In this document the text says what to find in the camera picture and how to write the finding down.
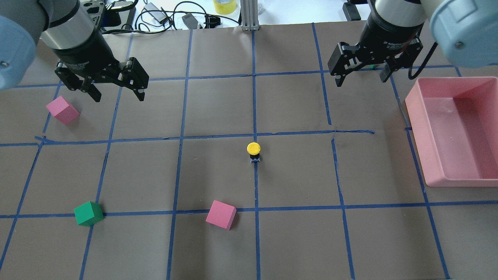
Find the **white floor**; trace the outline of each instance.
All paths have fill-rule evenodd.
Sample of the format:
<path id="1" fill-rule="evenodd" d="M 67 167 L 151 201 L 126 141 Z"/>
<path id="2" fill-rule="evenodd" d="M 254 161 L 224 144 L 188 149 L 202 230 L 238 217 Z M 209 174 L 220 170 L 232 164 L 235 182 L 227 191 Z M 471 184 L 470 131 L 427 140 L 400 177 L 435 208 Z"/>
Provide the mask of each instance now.
<path id="1" fill-rule="evenodd" d="M 179 0 L 148 0 L 154 3 L 156 7 L 164 10 L 173 11 L 175 6 L 180 3 Z M 207 13 L 216 14 L 213 0 L 193 0 L 198 3 Z M 235 20 L 239 19 L 240 0 L 236 0 L 237 9 L 226 16 Z M 259 0 L 258 3 L 263 5 L 264 12 L 259 16 L 259 23 L 263 24 L 296 24 L 296 23 L 311 23 L 311 22 L 329 22 L 329 21 L 346 21 L 342 10 L 345 0 Z M 140 0 L 136 6 L 137 15 L 142 10 L 145 3 Z M 367 4 L 357 5 L 358 11 L 362 19 L 366 19 L 370 13 L 370 7 Z M 199 7 L 191 3 L 181 4 L 177 10 L 182 11 L 202 11 Z M 199 22 L 204 22 L 204 17 L 201 14 L 195 15 Z M 145 20 L 150 20 L 151 17 L 146 15 Z M 181 16 L 175 16 L 175 22 L 178 29 L 186 29 Z M 222 18 L 221 27 L 234 27 L 236 23 Z"/>

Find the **block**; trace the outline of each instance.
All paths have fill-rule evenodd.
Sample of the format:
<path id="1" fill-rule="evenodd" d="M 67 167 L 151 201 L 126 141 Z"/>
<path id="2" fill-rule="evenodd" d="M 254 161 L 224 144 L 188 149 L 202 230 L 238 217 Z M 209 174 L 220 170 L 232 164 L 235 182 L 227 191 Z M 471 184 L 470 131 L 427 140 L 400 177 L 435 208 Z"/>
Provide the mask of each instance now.
<path id="1" fill-rule="evenodd" d="M 50 102 L 47 106 L 54 118 L 58 119 L 63 124 L 67 125 L 72 122 L 77 116 L 80 115 L 78 110 L 67 102 L 64 97 L 59 96 L 54 101 Z"/>
<path id="2" fill-rule="evenodd" d="M 102 208 L 99 204 L 89 201 L 74 208 L 76 223 L 80 226 L 89 227 L 104 219 Z"/>
<path id="3" fill-rule="evenodd" d="M 206 222 L 230 230 L 237 209 L 218 200 L 213 201 Z"/>

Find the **pink cube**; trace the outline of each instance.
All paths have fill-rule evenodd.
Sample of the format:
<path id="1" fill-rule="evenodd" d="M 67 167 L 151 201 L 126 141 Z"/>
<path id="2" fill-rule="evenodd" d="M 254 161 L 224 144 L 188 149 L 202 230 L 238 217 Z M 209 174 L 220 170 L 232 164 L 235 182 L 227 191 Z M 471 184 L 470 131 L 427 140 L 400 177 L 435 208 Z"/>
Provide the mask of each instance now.
<path id="1" fill-rule="evenodd" d="M 206 222 L 230 230 L 237 209 L 218 200 L 213 201 Z"/>
<path id="2" fill-rule="evenodd" d="M 46 107 L 50 111 L 52 116 L 54 116 L 54 118 L 60 120 L 65 125 L 67 125 L 80 115 L 76 108 L 74 108 L 73 105 L 67 102 L 67 100 L 65 100 L 62 96 L 57 97 Z"/>

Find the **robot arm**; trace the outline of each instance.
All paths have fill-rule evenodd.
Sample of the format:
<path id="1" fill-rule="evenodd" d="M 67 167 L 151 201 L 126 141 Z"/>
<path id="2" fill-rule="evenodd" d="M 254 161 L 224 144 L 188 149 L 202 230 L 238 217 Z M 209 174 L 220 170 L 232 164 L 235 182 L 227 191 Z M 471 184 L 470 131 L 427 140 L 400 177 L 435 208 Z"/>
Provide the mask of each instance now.
<path id="1" fill-rule="evenodd" d="M 423 48 L 418 34 L 427 16 L 435 41 L 454 65 L 483 67 L 498 62 L 496 0 L 369 0 L 369 4 L 372 12 L 358 44 L 340 42 L 329 60 L 338 87 L 348 74 L 366 65 L 385 62 L 383 82 L 394 71 L 411 68 Z"/>
<path id="2" fill-rule="evenodd" d="M 86 92 L 99 102 L 101 93 L 94 83 L 114 83 L 133 90 L 143 101 L 149 76 L 135 58 L 123 63 L 114 58 L 100 33 L 105 11 L 98 1 L 2 2 L 0 44 L 5 46 L 0 52 L 0 89 L 19 83 L 41 38 L 60 58 L 55 73 L 70 90 Z"/>

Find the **yellow tape roll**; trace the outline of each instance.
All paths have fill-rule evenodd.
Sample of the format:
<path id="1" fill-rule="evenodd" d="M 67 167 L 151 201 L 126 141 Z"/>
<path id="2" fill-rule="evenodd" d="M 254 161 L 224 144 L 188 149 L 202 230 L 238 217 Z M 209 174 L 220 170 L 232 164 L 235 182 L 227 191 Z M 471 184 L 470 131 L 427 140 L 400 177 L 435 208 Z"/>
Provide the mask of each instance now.
<path id="1" fill-rule="evenodd" d="M 219 14 L 233 13 L 237 7 L 235 0 L 213 0 L 215 10 Z"/>

